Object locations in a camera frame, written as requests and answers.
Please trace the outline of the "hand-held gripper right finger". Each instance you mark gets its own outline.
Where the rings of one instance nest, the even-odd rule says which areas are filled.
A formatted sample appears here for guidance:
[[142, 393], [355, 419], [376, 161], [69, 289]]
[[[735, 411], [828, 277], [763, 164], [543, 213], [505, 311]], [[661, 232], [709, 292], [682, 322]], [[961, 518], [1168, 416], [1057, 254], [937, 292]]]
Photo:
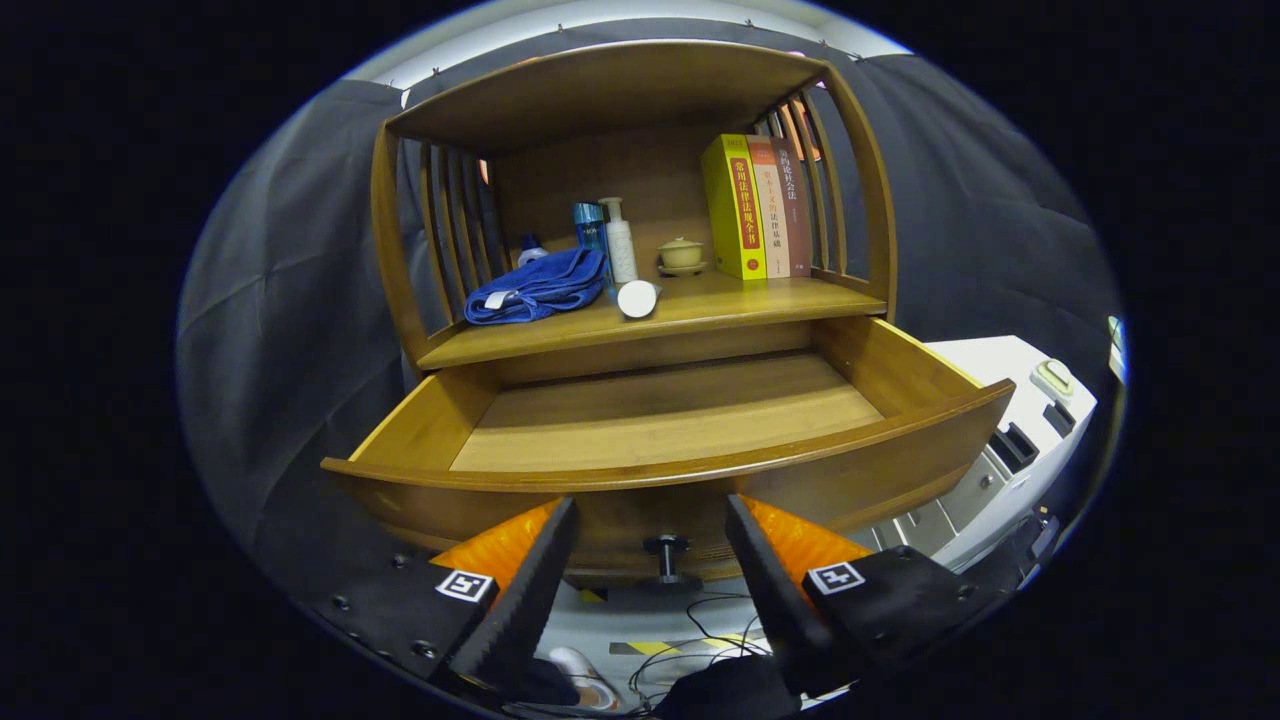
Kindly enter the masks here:
[[900, 544], [873, 552], [813, 521], [730, 495], [724, 533], [795, 694], [901, 673], [988, 616], [997, 587]]

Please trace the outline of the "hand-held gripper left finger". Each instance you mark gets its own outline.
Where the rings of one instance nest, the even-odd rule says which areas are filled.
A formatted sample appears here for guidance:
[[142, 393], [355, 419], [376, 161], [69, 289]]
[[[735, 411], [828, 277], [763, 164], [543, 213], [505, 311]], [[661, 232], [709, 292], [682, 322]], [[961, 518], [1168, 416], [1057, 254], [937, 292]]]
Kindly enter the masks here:
[[310, 609], [415, 680], [494, 703], [527, 671], [577, 536], [577, 505], [561, 497], [435, 559], [385, 560], [329, 582]]

